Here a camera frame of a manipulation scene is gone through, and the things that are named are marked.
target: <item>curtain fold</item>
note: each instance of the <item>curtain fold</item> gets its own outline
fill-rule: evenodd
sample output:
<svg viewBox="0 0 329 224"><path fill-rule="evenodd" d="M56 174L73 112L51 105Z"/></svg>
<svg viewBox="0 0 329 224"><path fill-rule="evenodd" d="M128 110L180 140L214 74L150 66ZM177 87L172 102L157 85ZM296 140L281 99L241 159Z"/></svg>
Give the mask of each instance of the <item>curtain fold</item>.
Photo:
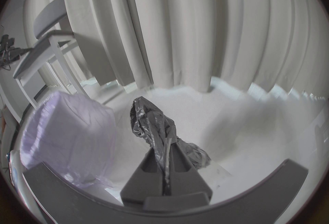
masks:
<svg viewBox="0 0 329 224"><path fill-rule="evenodd" d="M51 0L26 0L24 29ZM184 84L329 96L329 20L319 0L65 0L80 55L100 84ZM82 75L82 68L76 75Z"/></svg>

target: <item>white wall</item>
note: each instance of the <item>white wall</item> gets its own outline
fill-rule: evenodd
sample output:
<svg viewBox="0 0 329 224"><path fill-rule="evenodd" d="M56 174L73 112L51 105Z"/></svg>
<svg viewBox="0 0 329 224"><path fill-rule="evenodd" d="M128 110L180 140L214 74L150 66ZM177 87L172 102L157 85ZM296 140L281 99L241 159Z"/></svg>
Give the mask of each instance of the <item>white wall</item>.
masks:
<svg viewBox="0 0 329 224"><path fill-rule="evenodd" d="M4 34L15 38L15 47L26 48L26 40L23 28L23 3L24 0L8 0L4 10L1 12L0 25L4 27ZM18 62L11 64L11 70L0 70L0 95L4 104L19 122L29 101L20 90L13 73ZM25 86L26 92L35 96L45 85L39 73L36 73Z"/></svg>

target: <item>dark mechanical device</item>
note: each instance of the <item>dark mechanical device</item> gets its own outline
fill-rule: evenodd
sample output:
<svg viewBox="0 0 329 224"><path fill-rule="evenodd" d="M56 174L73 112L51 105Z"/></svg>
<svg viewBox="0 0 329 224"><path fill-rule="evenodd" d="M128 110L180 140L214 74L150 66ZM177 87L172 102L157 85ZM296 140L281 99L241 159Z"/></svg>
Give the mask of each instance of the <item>dark mechanical device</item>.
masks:
<svg viewBox="0 0 329 224"><path fill-rule="evenodd" d="M10 70L10 64L19 60L21 56L28 53L31 48L21 49L14 47L15 39L3 35L0 41L0 69Z"/></svg>

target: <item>chair leg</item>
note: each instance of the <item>chair leg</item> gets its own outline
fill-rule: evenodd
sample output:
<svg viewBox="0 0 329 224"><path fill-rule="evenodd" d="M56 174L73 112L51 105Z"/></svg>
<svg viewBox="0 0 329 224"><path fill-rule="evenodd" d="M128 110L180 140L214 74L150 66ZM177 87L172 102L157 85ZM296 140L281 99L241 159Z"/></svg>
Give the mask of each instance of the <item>chair leg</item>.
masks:
<svg viewBox="0 0 329 224"><path fill-rule="evenodd" d="M58 41L55 39L55 37L51 36L51 37L49 37L49 42L50 42L51 48L53 49L53 52L60 64L60 66L62 67L62 69L63 69L65 75L68 77L69 81L72 83L73 87L77 90L78 93L82 93L88 97L88 94L82 88L82 86L78 82L77 78L74 76L72 70L68 66L68 63L66 62L66 59L64 58L64 55L63 55L62 51L60 50Z"/></svg>
<svg viewBox="0 0 329 224"><path fill-rule="evenodd" d="M67 91L69 94L71 94L71 92L69 91L69 89L65 86L65 84L63 83L63 81L60 79L60 77L57 75L57 73L55 72L53 66L49 63L46 62L50 72L52 73L52 75L55 77L56 81L59 83L59 85L65 90Z"/></svg>
<svg viewBox="0 0 329 224"><path fill-rule="evenodd" d="M36 109L38 107L38 103L36 102L36 100L34 98L31 98L26 91L24 90L22 83L20 82L19 79L16 79L17 83L19 84L20 89L22 90L23 94L25 95L25 97L29 100L29 102L31 103L31 105L33 106L34 109Z"/></svg>

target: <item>chair seat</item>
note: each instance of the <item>chair seat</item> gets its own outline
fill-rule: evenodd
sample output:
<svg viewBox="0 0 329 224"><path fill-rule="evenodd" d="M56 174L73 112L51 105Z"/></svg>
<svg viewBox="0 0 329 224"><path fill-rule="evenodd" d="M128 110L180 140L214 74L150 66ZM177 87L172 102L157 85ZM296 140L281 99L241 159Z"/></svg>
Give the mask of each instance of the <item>chair seat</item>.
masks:
<svg viewBox="0 0 329 224"><path fill-rule="evenodd" d="M19 63L14 72L13 78L19 78L32 65L34 70L33 73L35 73L51 56L54 55L49 43L49 37L51 36L64 36L65 39L67 39L58 43L60 47L74 38L73 32L70 31L52 30L46 33L34 44L33 49L27 53L26 57L24 57Z"/></svg>

